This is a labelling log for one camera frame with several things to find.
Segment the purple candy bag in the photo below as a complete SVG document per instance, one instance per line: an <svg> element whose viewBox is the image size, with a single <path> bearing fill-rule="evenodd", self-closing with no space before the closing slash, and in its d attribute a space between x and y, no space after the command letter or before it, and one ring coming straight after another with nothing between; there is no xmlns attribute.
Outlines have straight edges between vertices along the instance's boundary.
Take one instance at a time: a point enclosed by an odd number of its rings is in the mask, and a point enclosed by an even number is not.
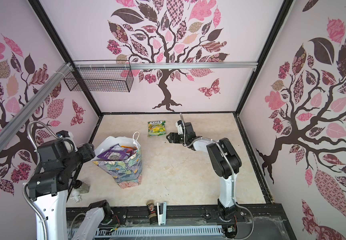
<svg viewBox="0 0 346 240"><path fill-rule="evenodd" d="M124 161L127 160L133 152L133 148L123 147L117 144L109 150L99 154L98 158L104 161Z"/></svg>

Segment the floral paper bag white inside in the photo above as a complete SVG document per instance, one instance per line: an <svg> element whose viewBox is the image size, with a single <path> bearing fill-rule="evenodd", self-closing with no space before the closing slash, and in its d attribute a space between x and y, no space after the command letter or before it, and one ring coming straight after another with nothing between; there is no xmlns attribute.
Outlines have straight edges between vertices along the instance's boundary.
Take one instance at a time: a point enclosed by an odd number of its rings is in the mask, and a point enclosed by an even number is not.
<svg viewBox="0 0 346 240"><path fill-rule="evenodd" d="M94 151L95 158L92 162L104 170L120 188L126 189L139 186L142 180L142 154L141 146L138 142L139 132L134 132L131 138L128 137L108 137ZM119 144L123 147L133 148L133 154L124 161L104 161L98 155L111 147Z"/></svg>

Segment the green yellow candy bag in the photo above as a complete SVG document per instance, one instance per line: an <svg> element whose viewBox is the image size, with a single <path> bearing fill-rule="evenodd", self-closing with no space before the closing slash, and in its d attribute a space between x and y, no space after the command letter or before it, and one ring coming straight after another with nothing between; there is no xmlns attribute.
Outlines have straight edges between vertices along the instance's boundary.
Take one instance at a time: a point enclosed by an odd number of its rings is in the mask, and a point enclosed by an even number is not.
<svg viewBox="0 0 346 240"><path fill-rule="evenodd" d="M157 137L166 134L165 121L157 120L148 122L148 136Z"/></svg>

